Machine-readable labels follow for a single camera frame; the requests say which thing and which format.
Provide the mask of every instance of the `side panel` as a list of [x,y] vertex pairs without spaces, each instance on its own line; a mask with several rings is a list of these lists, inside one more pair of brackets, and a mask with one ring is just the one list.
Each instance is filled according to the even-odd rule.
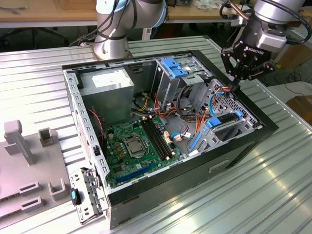
[[214,160],[195,167],[179,176],[155,186],[124,202],[112,206],[110,228],[151,210],[159,204],[175,197],[190,188],[224,171],[239,156],[245,156],[245,149],[254,142],[243,145]]

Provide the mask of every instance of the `ram slot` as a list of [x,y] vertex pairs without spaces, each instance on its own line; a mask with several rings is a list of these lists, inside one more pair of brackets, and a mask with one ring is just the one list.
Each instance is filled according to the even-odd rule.
[[161,160],[165,160],[166,157],[171,157],[171,152],[168,149],[168,146],[164,142],[163,138],[159,134],[156,126],[150,120],[142,121],[141,125],[147,134],[148,138],[152,142],[153,146],[155,147],[159,157]]

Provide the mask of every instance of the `cpu socket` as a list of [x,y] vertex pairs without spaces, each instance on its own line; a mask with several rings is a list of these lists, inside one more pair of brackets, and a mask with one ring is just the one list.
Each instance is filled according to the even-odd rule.
[[124,139],[123,142],[131,157],[141,158],[147,152],[142,138],[139,135],[133,135],[130,138]]

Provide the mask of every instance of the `blue drive bay latch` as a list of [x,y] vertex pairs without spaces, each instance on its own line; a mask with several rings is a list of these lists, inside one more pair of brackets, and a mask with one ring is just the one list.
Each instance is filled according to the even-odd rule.
[[188,75],[173,58],[164,58],[161,60],[168,72],[173,78],[185,77]]

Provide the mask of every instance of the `green circuit board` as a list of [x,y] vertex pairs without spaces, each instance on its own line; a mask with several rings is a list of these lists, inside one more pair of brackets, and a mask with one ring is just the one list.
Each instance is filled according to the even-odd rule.
[[[159,117],[152,119],[153,124],[160,128],[160,136],[164,140],[163,132],[166,130]],[[104,129],[107,139],[106,161],[110,168],[110,173],[106,176],[107,183],[111,188],[118,187],[136,178],[142,177],[146,173],[154,172],[178,162],[182,155],[177,145],[172,149],[174,155],[169,160],[162,160],[155,147],[145,133],[140,120],[112,126]],[[119,182],[121,178],[131,173],[138,173],[136,176]]]

